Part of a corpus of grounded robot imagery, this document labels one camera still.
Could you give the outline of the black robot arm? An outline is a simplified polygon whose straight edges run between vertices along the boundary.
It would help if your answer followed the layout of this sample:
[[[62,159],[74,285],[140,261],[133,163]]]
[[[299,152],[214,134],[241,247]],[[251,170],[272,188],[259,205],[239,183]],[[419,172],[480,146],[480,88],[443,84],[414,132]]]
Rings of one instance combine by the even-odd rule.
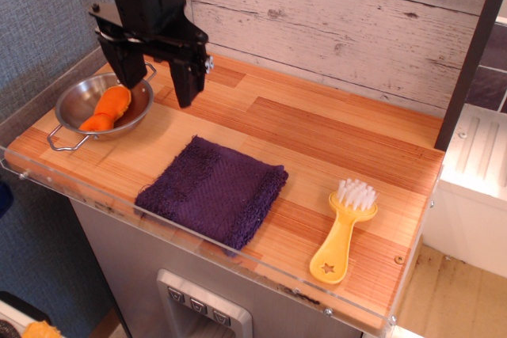
[[[146,75],[145,56],[170,66],[181,108],[204,89],[213,68],[208,35],[185,16],[187,0],[114,0],[94,3],[98,40],[120,83],[135,87]]]

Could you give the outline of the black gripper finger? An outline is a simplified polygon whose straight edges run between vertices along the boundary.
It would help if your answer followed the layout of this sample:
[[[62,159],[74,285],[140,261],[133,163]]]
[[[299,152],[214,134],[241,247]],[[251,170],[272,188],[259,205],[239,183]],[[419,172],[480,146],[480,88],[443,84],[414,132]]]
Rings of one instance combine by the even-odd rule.
[[[187,108],[204,90],[206,62],[174,59],[169,61],[169,66],[179,107]]]
[[[143,54],[132,50],[125,42],[98,37],[101,49],[117,79],[127,88],[134,88],[147,74]]]

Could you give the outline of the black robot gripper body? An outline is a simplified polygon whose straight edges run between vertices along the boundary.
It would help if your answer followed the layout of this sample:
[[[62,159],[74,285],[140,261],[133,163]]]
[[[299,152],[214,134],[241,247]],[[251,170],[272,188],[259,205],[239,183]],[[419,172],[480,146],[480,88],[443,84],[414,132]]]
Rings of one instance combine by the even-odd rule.
[[[98,36],[125,42],[159,62],[202,60],[209,73],[214,63],[206,52],[208,35],[185,16],[187,1],[114,0],[94,3],[89,13],[97,22]]]

